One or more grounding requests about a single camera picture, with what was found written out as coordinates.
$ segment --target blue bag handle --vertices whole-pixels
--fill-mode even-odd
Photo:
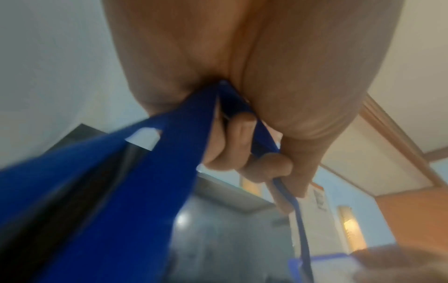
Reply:
[[[154,149],[128,174],[104,208],[57,253],[38,282],[155,282],[165,264],[174,219],[191,194],[219,98],[232,117],[250,106],[226,81],[191,95],[179,108],[122,130],[49,152],[0,172],[0,227],[61,185],[126,146],[145,127],[162,130]],[[278,152],[258,121],[252,153]],[[293,205],[301,238],[303,272],[313,280],[309,247],[297,199],[274,184]]]

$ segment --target blurry hand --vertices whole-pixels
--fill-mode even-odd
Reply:
[[[385,246],[353,253],[366,267],[358,283],[448,283],[448,257],[418,248]]]
[[[217,112],[204,164],[304,196],[324,153],[356,116],[389,45],[401,0],[103,0],[135,98],[150,115],[228,79],[281,154],[250,158],[255,117]]]

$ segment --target white ceiling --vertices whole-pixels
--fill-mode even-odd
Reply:
[[[408,0],[370,96],[424,152],[448,145],[448,1]]]
[[[374,196],[432,184],[359,116],[330,147],[322,163]]]

